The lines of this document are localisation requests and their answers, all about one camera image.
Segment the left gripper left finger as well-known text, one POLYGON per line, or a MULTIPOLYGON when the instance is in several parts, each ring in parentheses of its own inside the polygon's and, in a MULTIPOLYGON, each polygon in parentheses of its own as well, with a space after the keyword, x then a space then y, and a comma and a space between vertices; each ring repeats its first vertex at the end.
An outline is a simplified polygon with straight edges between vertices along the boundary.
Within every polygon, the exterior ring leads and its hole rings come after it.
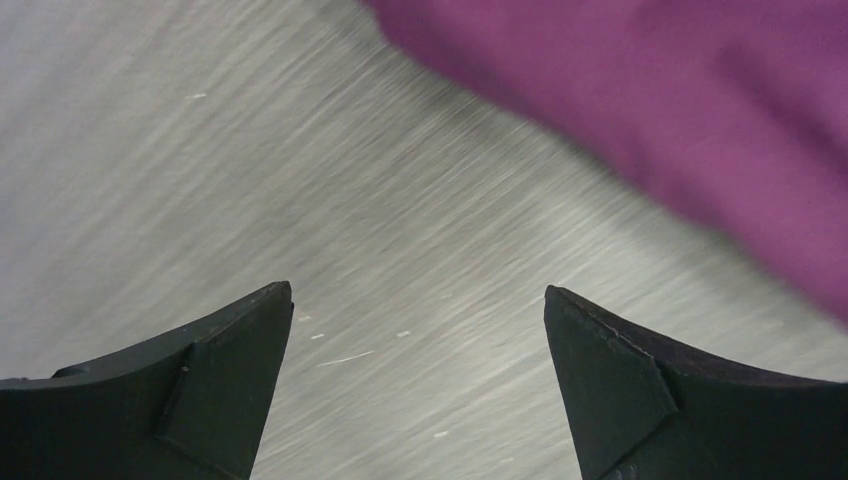
POLYGON ((44 379, 1 383, 5 479, 247 479, 292 326, 274 282, 44 379))

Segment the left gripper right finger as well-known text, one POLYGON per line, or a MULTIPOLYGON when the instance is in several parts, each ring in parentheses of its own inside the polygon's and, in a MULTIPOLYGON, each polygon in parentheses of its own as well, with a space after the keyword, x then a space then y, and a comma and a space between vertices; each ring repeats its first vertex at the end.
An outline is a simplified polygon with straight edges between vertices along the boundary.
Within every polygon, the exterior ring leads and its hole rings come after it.
POLYGON ((567 289, 544 324, 585 479, 843 479, 847 387, 699 350, 567 289))

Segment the purple cloth wrap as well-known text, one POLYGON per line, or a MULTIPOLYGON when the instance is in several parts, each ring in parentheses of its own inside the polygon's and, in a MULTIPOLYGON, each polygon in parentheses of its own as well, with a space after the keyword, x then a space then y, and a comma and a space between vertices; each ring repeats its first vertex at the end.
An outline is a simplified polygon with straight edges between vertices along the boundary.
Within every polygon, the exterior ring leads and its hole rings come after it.
POLYGON ((843 1, 373 1, 424 65, 847 316, 843 1))

